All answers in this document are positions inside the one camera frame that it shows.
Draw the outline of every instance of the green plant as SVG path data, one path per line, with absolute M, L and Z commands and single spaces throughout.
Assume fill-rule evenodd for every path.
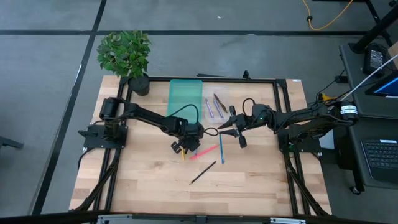
M 112 71 L 118 77 L 143 76 L 147 71 L 146 59 L 150 41 L 147 34 L 141 31 L 122 31 L 104 37 L 97 48 L 97 60 L 101 69 Z

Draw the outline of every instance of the blue pencil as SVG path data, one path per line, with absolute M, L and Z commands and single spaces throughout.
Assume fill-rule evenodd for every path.
M 218 135 L 220 137 L 220 153 L 221 153 L 221 163 L 224 164 L 224 152 L 223 152 L 223 140 L 221 139 L 221 135 Z

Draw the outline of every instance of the pink pencil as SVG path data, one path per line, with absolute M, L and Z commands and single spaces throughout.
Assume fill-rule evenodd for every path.
M 198 153 L 197 155 L 195 155 L 195 156 L 192 156 L 191 158 L 189 158 L 190 160 L 195 160 L 195 159 L 197 159 L 198 157 L 200 157 L 200 156 L 202 156 L 202 155 L 204 155 L 204 154 L 206 154 L 207 152 L 210 152 L 210 151 L 212 151 L 213 149 L 215 149 L 215 148 L 217 148 L 218 147 L 218 145 L 215 145 L 215 146 L 211 146 L 210 148 L 208 148 L 208 149 L 206 149 L 206 150 L 204 150 L 203 152 L 200 152 L 200 153 Z

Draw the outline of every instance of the potted plant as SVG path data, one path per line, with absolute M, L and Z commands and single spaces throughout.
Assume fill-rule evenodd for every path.
M 150 41 L 141 31 L 122 31 L 104 37 L 98 46 L 101 69 L 112 71 L 118 77 L 129 79 L 129 88 L 140 96 L 149 92 L 147 72 Z

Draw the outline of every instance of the black pot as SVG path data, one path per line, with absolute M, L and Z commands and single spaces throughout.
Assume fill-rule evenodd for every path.
M 129 88 L 135 91 L 140 96 L 145 96 L 149 93 L 149 77 L 144 73 L 143 76 L 138 78 L 131 78 L 129 80 Z

